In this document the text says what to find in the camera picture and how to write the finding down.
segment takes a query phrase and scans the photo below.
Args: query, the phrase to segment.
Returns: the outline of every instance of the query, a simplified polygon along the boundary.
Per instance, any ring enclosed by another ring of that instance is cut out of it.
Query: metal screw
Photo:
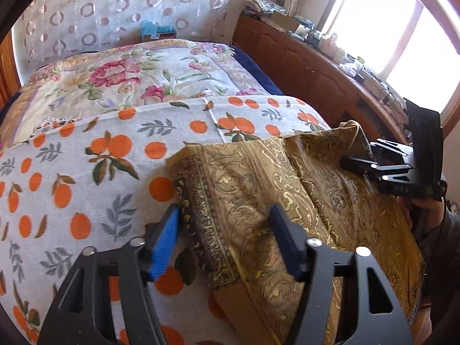
[[[85,257],[88,257],[96,252],[96,248],[93,246],[87,246],[86,248],[83,249],[81,254],[83,254]]]
[[[371,251],[365,246],[358,246],[358,248],[356,248],[356,253],[361,257],[369,257],[371,255]]]
[[[323,242],[320,239],[308,239],[307,244],[312,246],[313,248],[318,248],[323,244]]]
[[[129,242],[129,245],[133,246],[134,248],[137,248],[138,246],[144,245],[145,240],[142,237],[134,237],[134,239],[131,239]]]

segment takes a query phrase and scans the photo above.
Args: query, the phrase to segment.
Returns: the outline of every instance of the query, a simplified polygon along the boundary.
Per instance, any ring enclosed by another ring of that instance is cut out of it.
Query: wooden furniture
[[[380,102],[317,50],[243,14],[232,41],[284,94],[307,102],[331,127],[353,119],[370,141],[383,138],[407,143],[402,129]]]
[[[10,31],[0,44],[0,109],[20,88]]]

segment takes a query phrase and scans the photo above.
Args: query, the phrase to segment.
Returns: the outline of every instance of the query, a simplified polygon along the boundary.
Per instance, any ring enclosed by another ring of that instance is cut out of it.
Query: window
[[[441,112],[460,81],[460,55],[419,0],[346,0],[329,32],[424,108]]]

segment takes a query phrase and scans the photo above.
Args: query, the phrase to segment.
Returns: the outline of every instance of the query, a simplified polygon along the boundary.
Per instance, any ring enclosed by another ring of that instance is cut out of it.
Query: gold paisley fabric
[[[245,343],[281,344],[303,284],[284,267],[267,216],[281,204],[289,218],[332,248],[370,248],[409,318],[424,263],[395,199],[339,159],[370,158],[356,122],[322,132],[218,145],[189,145],[167,160],[186,227],[217,301]],[[341,280],[323,344],[333,344]]]

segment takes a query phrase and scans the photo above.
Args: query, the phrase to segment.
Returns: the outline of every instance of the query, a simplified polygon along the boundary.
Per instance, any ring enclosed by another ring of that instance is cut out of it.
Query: bed
[[[168,39],[40,69],[0,126],[1,306],[35,343],[81,250],[119,248],[176,200],[165,159],[185,145],[325,129],[227,45]],[[192,250],[182,234],[149,287],[165,337],[239,344]],[[127,344],[117,285],[110,280],[114,325]]]

